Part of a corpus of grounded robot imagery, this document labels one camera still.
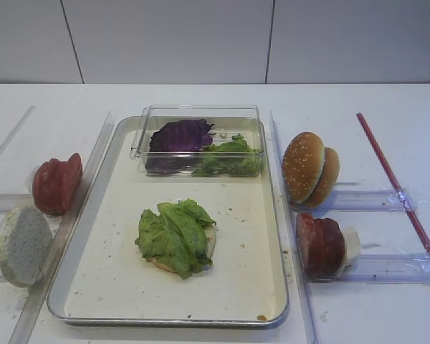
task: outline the lettuce leaf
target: lettuce leaf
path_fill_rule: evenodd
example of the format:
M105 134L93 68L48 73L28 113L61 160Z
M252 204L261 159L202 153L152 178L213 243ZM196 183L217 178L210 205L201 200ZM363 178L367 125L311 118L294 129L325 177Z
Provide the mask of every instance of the lettuce leaf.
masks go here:
M206 177L219 174L252 176L259 172L261 158L256 154L258 150L250 148L241 134L232 136L232 141L221 145L208 145L203 148L203 152L242 154L233 154L232 158L221 158L217 154L207 153L202 159L201 167L193 172L193 176Z
M150 209L143 211L138 225L139 246L143 258L171 267L182 279L201 272L213 262L207 257L204 227L215 224L194 200L179 204L158 204L160 215Z

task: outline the red cabbage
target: red cabbage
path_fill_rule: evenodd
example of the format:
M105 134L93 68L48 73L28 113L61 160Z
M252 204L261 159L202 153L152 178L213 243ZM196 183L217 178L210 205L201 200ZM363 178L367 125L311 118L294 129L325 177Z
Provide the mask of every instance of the red cabbage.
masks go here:
M209 135L212 125L206 120L179 120L169 122L151 136L150 152L199 152L205 145L211 145ZM192 166L194 158L148 158L146 168L154 173L175 173Z

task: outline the red stick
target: red stick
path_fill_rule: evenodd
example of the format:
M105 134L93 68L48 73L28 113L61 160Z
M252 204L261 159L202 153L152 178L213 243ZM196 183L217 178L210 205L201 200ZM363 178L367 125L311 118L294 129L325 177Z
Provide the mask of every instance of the red stick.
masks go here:
M360 121L361 127L365 131L366 137L369 139L371 146L373 147L374 153L378 156L379 162L381 163L384 171L386 172L386 175L388 177L388 180L391 182L393 188L396 191L401 191L401 185L398 182L398 179L395 177L395 174L393 173L390 165L387 162L386 157L381 151L381 148L379 147L378 142L374 138L373 133L371 132L370 127L368 126L365 118L361 113L357 114L357 118ZM421 222L419 221L419 218L416 215L416 212L411 209L407 209L405 207L406 214L408 215L409 221L411 221L412 225L414 226L414 229L416 230L417 235L419 236L422 245L424 246L424 249L427 251L427 253L430 254L430 238L425 232L425 229L422 227Z

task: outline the bottom bun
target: bottom bun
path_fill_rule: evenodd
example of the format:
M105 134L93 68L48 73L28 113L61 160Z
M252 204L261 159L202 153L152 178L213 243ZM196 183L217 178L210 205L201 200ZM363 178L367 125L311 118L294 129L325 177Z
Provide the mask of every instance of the bottom bun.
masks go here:
M330 195L339 175L339 157L332 148L325 147L325 163L320 179L314 189L304 202L303 206L307 208L316 208Z
M44 215L34 206L15 208L0 224L0 270L16 287L31 287L41 278L52 234Z
M208 226L207 228L204 229L204 233L206 235L207 238L207 250L206 250L206 254L208 258L212 258L212 256L214 255L214 251L215 251L215 245L216 245L216 230L214 226ZM172 273L176 273L174 269L172 269L171 267L168 267L167 265L163 264L163 263L159 263L156 261L156 258L151 258L151 262L158 268L163 269L165 271L169 271Z

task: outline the tray rim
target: tray rim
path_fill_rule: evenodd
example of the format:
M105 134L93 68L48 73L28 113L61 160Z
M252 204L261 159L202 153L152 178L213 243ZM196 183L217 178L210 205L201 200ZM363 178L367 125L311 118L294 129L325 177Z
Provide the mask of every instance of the tray rim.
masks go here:
M61 260L59 261L59 264L57 266L57 270L53 275L51 285L49 286L49 291L46 298L46 304L49 312L57 318L58 320L61 320L62 322L68 324L68 325L74 325L74 326L105 326L105 327L156 327L156 328L244 328L244 329L270 329L275 328L279 325L281 325L286 319L290 312L290 292L288 290L288 284L287 284L287 275L285 271L285 261L284 257L281 254L280 255L280 264L282 266L282 278L280 279L284 283L284 290L285 290L285 305L282 311L273 319L271 320L185 320L185 319L140 319L140 318L108 318L108 317L98 317L98 318L87 318L87 317L68 317L64 315L60 315L57 313L51 306L50 300L51 300L51 294L52 290L55 286L55 283L57 281L57 276L59 274L60 268L63 264L63 261L65 260L65 257L68 253L68 247L72 243L72 238L74 236L74 233L77 231L78 222L80 217L82 216L87 200L91 196L92 191L94 190L94 185L97 182L97 177L99 175L99 172L104 167L104 164L106 163L105 158L108 157L111 154L112 150L115 150L116 147L113 145L116 143L117 140L124 139L123 136L127 135L131 131L126 131L125 127L127 126L128 122L131 120L139 120L140 116L130 116L122 119L118 125L116 126L115 132L112 135L112 138L110 139L110 142L108 144L107 150L105 155L102 157L102 162L100 164L100 167L97 170L96 176L92 182L92 188L89 190L89 193L85 197L85 201L83 202L82 208L80 209L79 215L77 217L77 220L75 222L74 230L72 231L69 241L67 242L67 245L65 247L63 256ZM264 125L261 122L261 120L258 121L261 134L264 137ZM272 200L274 200L274 191L273 191L273 185L272 185L272 174L267 154L267 147L266 144L264 145L264 155L265 155L265 162L264 162L264 168L267 169L266 174L267 178L270 182L269 192L271 193ZM272 208L274 211L274 220L276 225L275 227L275 234L277 235L277 242L279 244L279 249L281 251L282 249L282 243L280 239L280 233L279 228L277 225L277 206L275 202L272 202Z

